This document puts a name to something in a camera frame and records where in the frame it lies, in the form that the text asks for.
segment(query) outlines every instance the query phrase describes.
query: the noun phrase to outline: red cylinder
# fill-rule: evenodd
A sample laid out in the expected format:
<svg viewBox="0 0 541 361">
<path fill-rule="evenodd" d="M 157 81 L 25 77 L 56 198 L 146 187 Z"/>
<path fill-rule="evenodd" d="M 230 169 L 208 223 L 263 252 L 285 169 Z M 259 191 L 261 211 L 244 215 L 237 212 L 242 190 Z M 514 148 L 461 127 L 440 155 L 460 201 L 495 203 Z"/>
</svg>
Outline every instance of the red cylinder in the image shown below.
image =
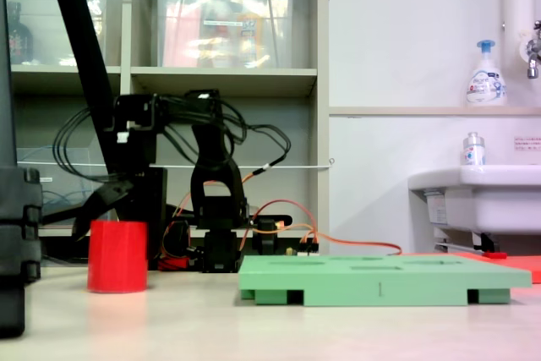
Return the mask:
<svg viewBox="0 0 541 361">
<path fill-rule="evenodd" d="M 94 220 L 90 224 L 89 291 L 144 291 L 148 270 L 146 240 L 146 223 Z"/>
</svg>

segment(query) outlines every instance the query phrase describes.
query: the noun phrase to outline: table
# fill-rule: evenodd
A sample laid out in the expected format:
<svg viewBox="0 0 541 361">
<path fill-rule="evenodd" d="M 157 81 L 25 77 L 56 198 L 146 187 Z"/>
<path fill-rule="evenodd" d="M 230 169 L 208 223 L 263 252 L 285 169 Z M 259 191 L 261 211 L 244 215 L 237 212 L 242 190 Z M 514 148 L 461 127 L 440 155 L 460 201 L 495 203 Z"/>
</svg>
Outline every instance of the table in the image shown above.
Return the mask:
<svg viewBox="0 0 541 361">
<path fill-rule="evenodd" d="M 151 272 L 143 293 L 85 291 L 86 268 L 44 268 L 23 338 L 2 361 L 541 359 L 541 286 L 510 305 L 256 307 L 237 275 Z"/>
</svg>

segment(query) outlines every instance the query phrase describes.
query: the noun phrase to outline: green tray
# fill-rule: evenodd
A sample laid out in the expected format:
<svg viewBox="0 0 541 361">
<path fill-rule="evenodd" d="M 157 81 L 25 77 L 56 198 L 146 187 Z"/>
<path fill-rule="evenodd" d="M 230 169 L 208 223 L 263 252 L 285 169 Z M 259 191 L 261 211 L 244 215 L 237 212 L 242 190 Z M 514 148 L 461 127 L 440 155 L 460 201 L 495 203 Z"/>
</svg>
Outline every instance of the green tray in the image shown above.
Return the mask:
<svg viewBox="0 0 541 361">
<path fill-rule="evenodd" d="M 455 255 L 245 256 L 242 299 L 305 306 L 508 304 L 529 271 Z"/>
</svg>

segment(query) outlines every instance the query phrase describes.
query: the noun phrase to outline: white sink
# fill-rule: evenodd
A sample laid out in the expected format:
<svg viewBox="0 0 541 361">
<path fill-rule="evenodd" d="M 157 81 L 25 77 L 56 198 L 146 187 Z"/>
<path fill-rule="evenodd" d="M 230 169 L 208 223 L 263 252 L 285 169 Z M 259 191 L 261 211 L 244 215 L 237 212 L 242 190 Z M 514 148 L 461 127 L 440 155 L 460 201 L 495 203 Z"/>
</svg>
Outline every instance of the white sink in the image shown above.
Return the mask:
<svg viewBox="0 0 541 361">
<path fill-rule="evenodd" d="M 438 228 L 474 233 L 541 234 L 541 166 L 486 165 L 413 175 Z"/>
</svg>

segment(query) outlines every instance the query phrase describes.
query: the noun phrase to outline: shelf board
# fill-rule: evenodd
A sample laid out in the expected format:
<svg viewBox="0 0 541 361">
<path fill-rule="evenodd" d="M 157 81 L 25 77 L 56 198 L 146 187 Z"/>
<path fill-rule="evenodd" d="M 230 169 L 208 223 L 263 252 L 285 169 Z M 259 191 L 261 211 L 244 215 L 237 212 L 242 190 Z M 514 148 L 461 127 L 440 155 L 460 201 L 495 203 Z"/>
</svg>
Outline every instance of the shelf board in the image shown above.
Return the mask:
<svg viewBox="0 0 541 361">
<path fill-rule="evenodd" d="M 208 232 L 208 230 L 192 229 L 191 232 L 190 232 L 190 235 L 191 235 L 192 238 L 203 238 L 205 236 L 206 232 Z M 234 230 L 234 232 L 237 234 L 238 238 L 242 238 L 244 236 L 245 231 L 244 230 Z M 308 229 L 307 230 L 301 230 L 301 229 L 287 230 L 285 232 L 279 232 L 278 233 L 278 238 L 302 238 L 302 237 L 304 237 L 304 235 L 307 232 L 308 232 Z M 253 235 L 254 234 L 250 230 L 248 232 L 248 238 L 252 238 Z"/>
<path fill-rule="evenodd" d="M 12 65 L 14 92 L 25 96 L 82 96 L 77 67 Z M 107 67 L 112 91 L 120 91 L 120 67 Z"/>
<path fill-rule="evenodd" d="M 301 238 L 306 234 L 308 230 L 287 230 L 285 232 L 279 232 L 278 238 Z M 208 230 L 191 230 L 192 238 L 203 238 L 205 233 Z M 238 238 L 242 238 L 244 235 L 244 230 L 235 230 Z M 40 237 L 70 237 L 71 236 L 71 226 L 67 225 L 47 225 L 41 227 L 38 231 Z M 253 233 L 248 232 L 248 238 L 252 238 Z"/>
<path fill-rule="evenodd" d="M 333 117 L 347 116 L 539 116 L 541 107 L 331 107 Z"/>
<path fill-rule="evenodd" d="M 317 69 L 132 67 L 131 72 L 143 91 L 159 95 L 218 89 L 232 97 L 306 97 L 317 78 Z"/>
</svg>

